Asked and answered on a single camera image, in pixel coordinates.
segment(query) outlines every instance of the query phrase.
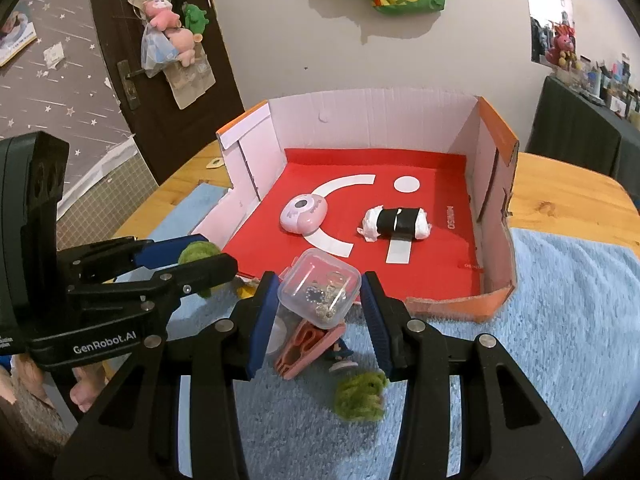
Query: green plush toy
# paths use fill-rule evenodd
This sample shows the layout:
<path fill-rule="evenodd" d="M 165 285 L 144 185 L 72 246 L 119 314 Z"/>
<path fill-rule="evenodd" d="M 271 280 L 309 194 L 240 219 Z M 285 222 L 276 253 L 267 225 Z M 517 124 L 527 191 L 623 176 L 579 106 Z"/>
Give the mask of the green plush toy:
<path fill-rule="evenodd" d="M 196 260 L 203 260 L 204 258 L 209 258 L 210 256 L 216 256 L 220 254 L 220 249 L 216 244 L 212 244 L 211 242 L 192 242 L 185 250 L 180 253 L 180 257 L 178 258 L 178 264 L 188 264 L 191 262 L 195 262 Z M 201 290 L 198 293 L 198 296 L 204 298 L 211 297 L 211 291 L 215 290 L 217 287 L 208 288 L 206 290 Z"/>
<path fill-rule="evenodd" d="M 335 391 L 335 413 L 351 422 L 382 420 L 382 391 L 388 384 L 382 372 L 365 372 L 343 380 Z"/>
<path fill-rule="evenodd" d="M 200 10 L 198 6 L 187 4 L 184 6 L 184 28 L 188 28 L 194 34 L 202 34 L 209 20 L 204 17 L 206 10 Z"/>

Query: pink and white device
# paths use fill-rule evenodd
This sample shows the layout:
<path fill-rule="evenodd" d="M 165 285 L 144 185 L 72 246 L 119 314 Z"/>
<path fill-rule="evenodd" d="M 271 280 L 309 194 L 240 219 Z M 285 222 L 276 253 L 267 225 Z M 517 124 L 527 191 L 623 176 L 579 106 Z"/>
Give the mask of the pink and white device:
<path fill-rule="evenodd" d="M 307 236 L 320 227 L 326 211 L 324 197 L 313 194 L 298 195 L 284 206 L 280 213 L 280 225 L 285 231 Z"/>

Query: black tape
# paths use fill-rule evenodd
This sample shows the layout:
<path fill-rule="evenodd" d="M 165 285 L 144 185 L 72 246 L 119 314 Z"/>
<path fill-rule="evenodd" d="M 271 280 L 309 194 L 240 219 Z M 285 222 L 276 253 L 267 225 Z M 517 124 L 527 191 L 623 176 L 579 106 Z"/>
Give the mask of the black tape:
<path fill-rule="evenodd" d="M 413 240 L 419 211 L 419 208 L 405 207 L 383 209 L 378 215 L 376 229 L 381 236 Z"/>

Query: wooden table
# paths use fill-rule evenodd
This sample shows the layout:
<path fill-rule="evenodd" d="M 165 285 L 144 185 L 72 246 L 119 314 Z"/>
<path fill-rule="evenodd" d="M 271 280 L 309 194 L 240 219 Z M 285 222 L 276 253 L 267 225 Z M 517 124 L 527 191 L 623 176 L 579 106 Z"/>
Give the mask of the wooden table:
<path fill-rule="evenodd" d="M 146 238 L 199 183 L 231 187 L 226 168 L 206 169 L 220 156 L 212 142 L 169 178 L 116 232 Z M 640 257 L 640 216 L 612 178 L 529 153 L 520 153 L 511 227 L 532 229 L 631 248 Z"/>

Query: red mat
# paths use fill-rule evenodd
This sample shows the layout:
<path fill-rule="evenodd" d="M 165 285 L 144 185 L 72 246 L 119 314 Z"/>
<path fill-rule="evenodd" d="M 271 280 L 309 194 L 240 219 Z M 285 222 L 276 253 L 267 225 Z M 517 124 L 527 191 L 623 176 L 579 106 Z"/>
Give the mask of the red mat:
<path fill-rule="evenodd" d="M 375 174 L 372 185 L 344 187 L 326 197 L 329 210 L 321 228 L 333 238 L 354 244 L 350 256 L 341 259 L 360 272 L 377 272 L 385 292 L 401 300 L 451 300 L 480 294 L 463 155 L 377 149 L 286 150 L 286 155 L 288 163 L 280 178 L 225 246 L 225 252 L 238 260 L 241 274 L 261 276 L 265 270 L 279 274 L 312 247 L 302 236 L 280 227 L 280 212 L 294 196 L 311 193 L 334 178 Z M 417 191 L 394 189 L 395 180 L 405 175 L 420 181 Z M 389 241 L 366 242 L 356 232 L 367 209 L 379 205 L 426 211 L 431 235 L 413 241 L 409 264 L 387 264 Z"/>

